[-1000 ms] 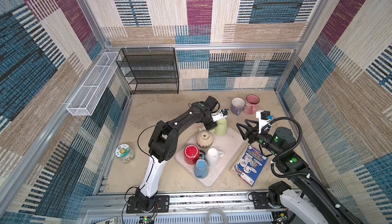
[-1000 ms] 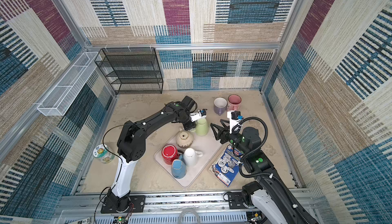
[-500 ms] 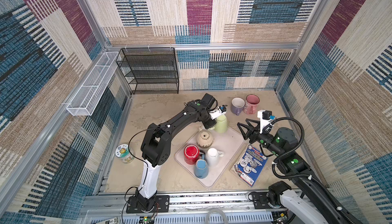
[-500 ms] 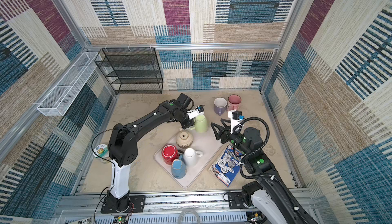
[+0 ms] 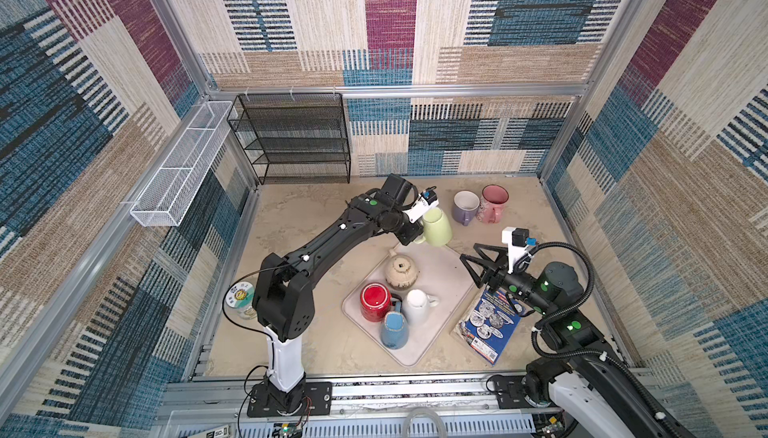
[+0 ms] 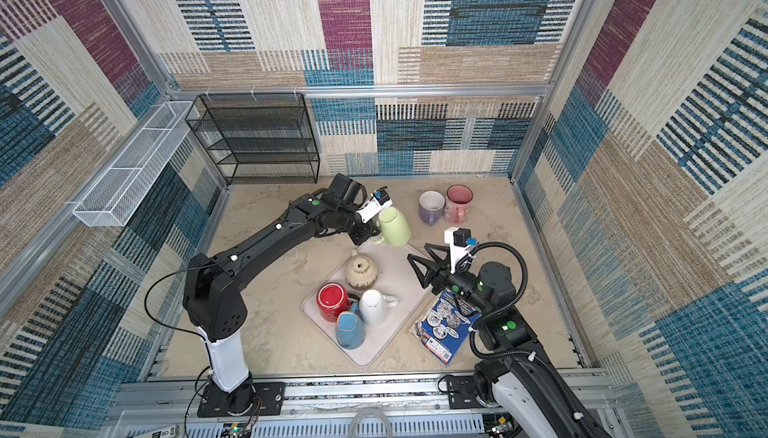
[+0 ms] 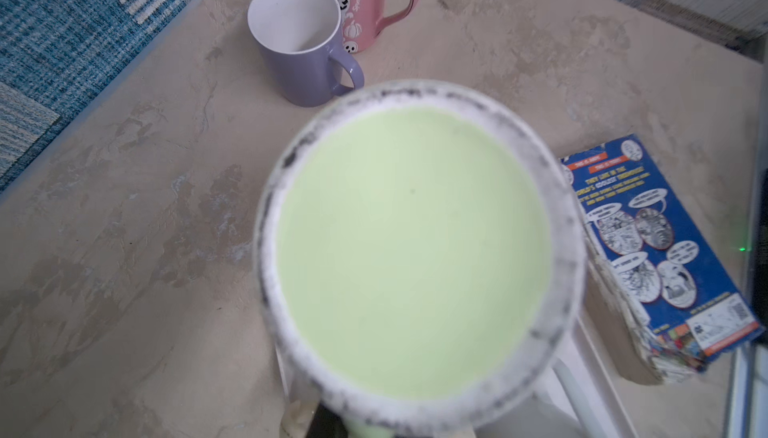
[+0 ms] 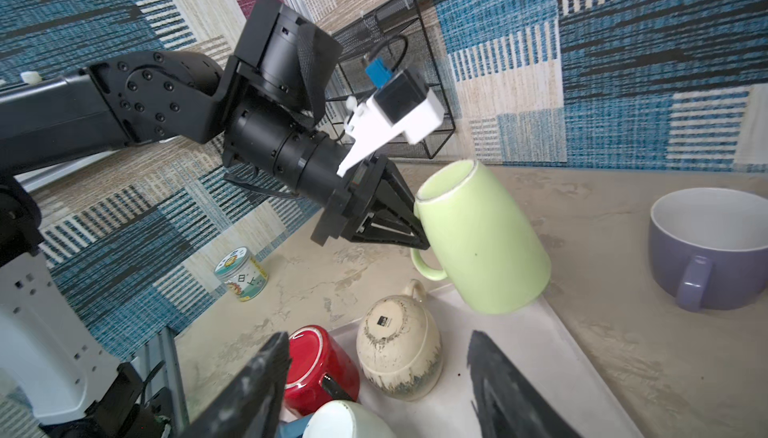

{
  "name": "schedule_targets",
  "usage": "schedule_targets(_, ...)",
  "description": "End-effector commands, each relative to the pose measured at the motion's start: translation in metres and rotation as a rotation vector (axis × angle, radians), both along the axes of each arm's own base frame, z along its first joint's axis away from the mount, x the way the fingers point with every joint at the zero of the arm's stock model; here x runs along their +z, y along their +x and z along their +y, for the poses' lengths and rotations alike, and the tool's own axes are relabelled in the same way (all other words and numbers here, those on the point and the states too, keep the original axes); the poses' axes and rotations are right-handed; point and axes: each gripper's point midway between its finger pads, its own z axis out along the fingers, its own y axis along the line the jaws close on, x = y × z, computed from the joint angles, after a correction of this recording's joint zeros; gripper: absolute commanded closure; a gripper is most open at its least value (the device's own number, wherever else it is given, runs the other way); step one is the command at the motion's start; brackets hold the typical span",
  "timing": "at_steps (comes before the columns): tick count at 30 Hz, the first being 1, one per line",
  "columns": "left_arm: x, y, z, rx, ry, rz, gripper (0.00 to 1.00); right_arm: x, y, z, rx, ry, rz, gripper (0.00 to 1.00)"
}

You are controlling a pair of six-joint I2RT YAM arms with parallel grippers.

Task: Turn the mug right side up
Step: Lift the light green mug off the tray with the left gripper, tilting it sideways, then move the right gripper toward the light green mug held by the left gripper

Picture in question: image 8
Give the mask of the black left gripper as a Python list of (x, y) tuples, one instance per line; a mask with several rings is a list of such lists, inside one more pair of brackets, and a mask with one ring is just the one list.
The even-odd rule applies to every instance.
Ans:
[(329, 238), (343, 238), (426, 250), (429, 241), (414, 205), (415, 197), (395, 163), (374, 155), (333, 190), (311, 240), (320, 246)]

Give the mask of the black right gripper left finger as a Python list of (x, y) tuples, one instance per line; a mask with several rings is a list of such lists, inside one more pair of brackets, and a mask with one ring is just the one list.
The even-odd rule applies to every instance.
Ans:
[(182, 435), (274, 437), (289, 367), (289, 335), (275, 333)]

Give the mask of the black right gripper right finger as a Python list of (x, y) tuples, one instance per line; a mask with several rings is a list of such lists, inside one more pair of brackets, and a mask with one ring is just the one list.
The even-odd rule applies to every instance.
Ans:
[(577, 437), (491, 337), (472, 332), (467, 365), (484, 437)]

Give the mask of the light green mug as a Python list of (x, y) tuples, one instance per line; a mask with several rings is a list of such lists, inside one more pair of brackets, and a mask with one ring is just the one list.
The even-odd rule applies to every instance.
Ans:
[(450, 280), (484, 314), (507, 314), (535, 301), (550, 282), (550, 257), (527, 216), (491, 170), (477, 160), (446, 165), (418, 189), (419, 218), (440, 266), (416, 248), (411, 259), (432, 281)]

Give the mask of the lavender purple mug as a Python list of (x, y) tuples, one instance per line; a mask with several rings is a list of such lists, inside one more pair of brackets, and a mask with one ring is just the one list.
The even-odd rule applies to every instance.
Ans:
[(715, 187), (668, 193), (650, 209), (648, 252), (678, 307), (746, 306), (767, 288), (767, 199)]

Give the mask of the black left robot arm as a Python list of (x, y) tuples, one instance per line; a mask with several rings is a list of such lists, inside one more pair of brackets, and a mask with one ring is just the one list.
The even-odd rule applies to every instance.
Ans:
[(226, 66), (197, 52), (132, 52), (1, 96), (1, 366), (51, 437), (162, 437), (147, 380), (105, 351), (57, 289), (40, 210), (20, 173), (164, 138), (224, 138), (290, 198), (323, 207), (312, 238), (425, 249), (414, 197), (377, 145), (352, 153), (318, 129), (342, 47), (279, 0), (258, 0)]

